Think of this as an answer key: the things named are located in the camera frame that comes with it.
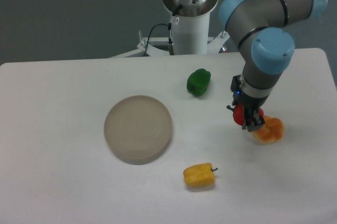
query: round plate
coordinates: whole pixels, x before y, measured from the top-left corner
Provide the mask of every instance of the round plate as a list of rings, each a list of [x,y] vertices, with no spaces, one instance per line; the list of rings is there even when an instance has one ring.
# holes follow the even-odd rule
[[[149,96],[131,96],[110,110],[104,136],[112,151],[123,161],[144,164],[157,158],[172,135],[167,108]]]

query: table surface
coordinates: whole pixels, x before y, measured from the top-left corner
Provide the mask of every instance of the table surface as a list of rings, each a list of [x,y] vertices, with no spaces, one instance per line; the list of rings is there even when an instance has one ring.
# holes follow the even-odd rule
[[[254,144],[226,106],[237,53],[4,64],[0,67],[0,223],[331,223],[337,221],[337,91],[324,52],[296,50],[263,105],[284,139]],[[199,99],[196,69],[212,73]],[[166,151],[131,165],[109,149],[109,110],[131,95],[165,104]],[[213,163],[215,186],[185,168]]]

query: red tomato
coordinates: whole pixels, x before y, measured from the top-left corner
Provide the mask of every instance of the red tomato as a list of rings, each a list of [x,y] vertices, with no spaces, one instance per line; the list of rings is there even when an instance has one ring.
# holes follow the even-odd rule
[[[261,116],[261,117],[264,116],[264,112],[263,112],[263,110],[261,108],[259,109],[259,116]],[[244,116],[243,116],[243,106],[242,106],[242,104],[238,103],[234,107],[233,119],[234,119],[234,121],[235,121],[236,124],[243,126],[243,124],[244,124]]]

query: green bell pepper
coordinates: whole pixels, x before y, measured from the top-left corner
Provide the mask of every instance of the green bell pepper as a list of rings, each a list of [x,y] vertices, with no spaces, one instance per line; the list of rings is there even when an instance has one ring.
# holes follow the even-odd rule
[[[206,69],[198,69],[187,79],[187,90],[195,97],[202,96],[210,83],[211,73]]]

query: plastic vegetable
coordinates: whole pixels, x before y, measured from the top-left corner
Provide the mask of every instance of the plastic vegetable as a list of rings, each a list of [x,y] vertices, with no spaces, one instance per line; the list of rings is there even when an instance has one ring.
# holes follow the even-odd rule
[[[284,124],[278,118],[264,116],[265,125],[261,129],[252,132],[253,136],[262,143],[273,143],[280,141],[284,135]]]
[[[187,79],[187,90],[195,97],[202,96],[210,83],[211,73],[206,69],[198,69]]]
[[[231,108],[228,105],[227,109],[229,109],[233,112],[233,119],[234,119],[235,123],[239,124],[239,125],[243,125],[244,117],[243,117],[243,106],[242,106],[242,104],[238,103],[234,108]],[[261,116],[261,117],[264,116],[264,112],[261,108],[259,109],[259,116]]]
[[[193,165],[184,170],[185,183],[190,187],[208,186],[215,182],[211,163]]]

